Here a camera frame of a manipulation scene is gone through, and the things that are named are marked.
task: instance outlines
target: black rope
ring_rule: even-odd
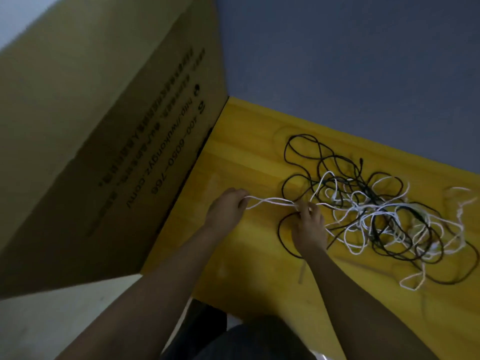
[[[309,143],[315,144],[318,147],[318,155],[316,156],[309,156],[309,155],[304,155],[297,151],[293,146],[292,142],[295,139],[301,139],[308,141]],[[314,160],[317,161],[317,166],[316,166],[316,176],[315,178],[312,177],[310,174],[309,170],[305,168],[303,165],[292,162],[287,159],[287,151],[291,150],[293,153],[295,153],[297,156]],[[355,191],[362,192],[365,194],[366,197],[368,197],[369,202],[371,202],[373,205],[381,205],[382,203],[385,203],[385,200],[391,200],[395,199],[395,203],[400,204],[397,210],[404,210],[407,214],[410,214],[413,216],[417,221],[423,224],[423,228],[421,229],[421,234],[423,235],[426,231],[428,231],[428,235],[426,239],[422,239],[417,243],[414,243],[413,238],[411,238],[407,232],[403,230],[401,227],[401,224],[397,222],[396,219],[392,218],[389,214],[387,214],[386,209],[382,209],[381,212],[385,212],[385,214],[381,215],[374,215],[371,217],[371,232],[368,235],[368,240],[371,242],[371,248],[376,254],[382,255],[382,256],[389,256],[393,259],[396,260],[401,260],[401,261],[406,261],[410,262],[413,266],[415,266],[418,270],[421,269],[420,262],[423,262],[425,264],[433,265],[439,263],[443,258],[444,258],[444,244],[440,240],[440,236],[438,232],[425,220],[423,219],[422,215],[412,208],[412,205],[420,205],[423,206],[424,208],[432,211],[435,213],[435,215],[439,218],[442,218],[440,212],[435,210],[434,208],[425,205],[421,202],[416,202],[416,201],[410,201],[404,206],[402,206],[402,203],[405,203],[405,200],[402,198],[398,198],[403,192],[404,192],[404,183],[403,181],[397,177],[397,176],[392,176],[386,172],[374,172],[370,174],[370,176],[365,180],[362,176],[362,171],[363,171],[363,159],[360,158],[359,160],[359,165],[357,165],[354,161],[349,159],[348,157],[336,154],[331,148],[329,148],[327,145],[321,143],[315,136],[310,135],[310,134],[297,134],[291,136],[288,141],[286,142],[285,149],[283,151],[283,159],[285,160],[286,163],[296,166],[302,170],[302,173],[296,173],[291,176],[289,176],[282,184],[281,192],[282,192],[282,197],[291,201],[298,201],[302,199],[302,197],[309,193],[309,196],[314,195],[314,198],[316,199],[317,202],[319,203],[328,203],[332,207],[325,206],[326,208],[330,210],[334,210],[336,208],[338,209],[348,209],[350,208],[350,205],[346,205],[344,199],[346,198],[346,195],[351,195]],[[348,166],[347,171],[343,171],[340,168],[340,163],[346,164]],[[325,172],[328,170],[333,171],[333,169],[329,168],[331,166],[333,169],[336,169],[336,171],[339,172],[339,175],[335,174],[334,176],[325,176],[323,181],[321,182],[320,188],[315,188],[316,185],[318,185],[321,181],[322,174],[320,173],[321,169],[324,169]],[[296,178],[296,177],[301,177],[303,178],[307,183],[308,183],[308,188],[303,191],[299,196],[297,197],[287,197],[285,194],[285,186],[290,182],[291,179]],[[373,190],[373,184],[377,181],[377,179],[382,178],[382,177],[392,177],[395,179],[399,185],[400,188],[396,194],[377,194]],[[320,193],[324,189],[331,189],[333,191],[337,192],[337,199],[339,200],[339,203],[335,202],[326,202],[320,198]],[[354,199],[356,199],[357,203],[359,204],[360,201],[356,194],[352,196]],[[335,232],[335,236],[333,237],[332,241],[328,244],[327,249],[332,246],[334,242],[337,241],[337,238],[342,235],[345,230],[353,223],[360,221],[362,217],[367,215],[367,210],[365,209],[362,211],[359,216],[355,220],[351,220],[347,224],[343,225],[338,225],[336,227],[329,227],[329,230],[332,232]],[[280,235],[280,228],[282,227],[282,224],[285,222],[285,220],[291,216],[299,215],[298,212],[292,212],[283,217],[280,222],[278,223],[277,226],[277,236],[278,240],[282,244],[283,248],[292,256],[303,259],[301,255],[295,254],[292,252],[287,246],[285,245],[281,235]],[[450,227],[445,222],[442,222],[442,226],[452,235],[456,235],[455,231]],[[406,244],[406,247],[399,250],[399,251],[393,251],[390,250],[386,247],[386,245],[389,243],[384,243],[381,239],[381,235],[386,231],[390,230],[390,232],[401,232],[403,234],[403,237],[405,237],[404,243]],[[424,256],[428,253],[430,247],[435,243],[440,245],[440,255],[438,258],[432,260],[432,259],[425,259]],[[425,274],[425,277],[428,278],[429,280],[438,283],[438,284],[443,284],[443,285],[453,285],[453,284],[458,284],[460,282],[463,282],[465,279],[467,279],[470,274],[475,270],[475,268],[479,265],[480,261],[480,253],[477,250],[475,246],[473,246],[470,242],[465,240],[465,243],[468,245],[469,248],[474,252],[476,259],[473,265],[469,268],[469,270],[461,276],[460,278],[453,279],[453,280],[439,280],[437,278],[432,277],[429,274]]]

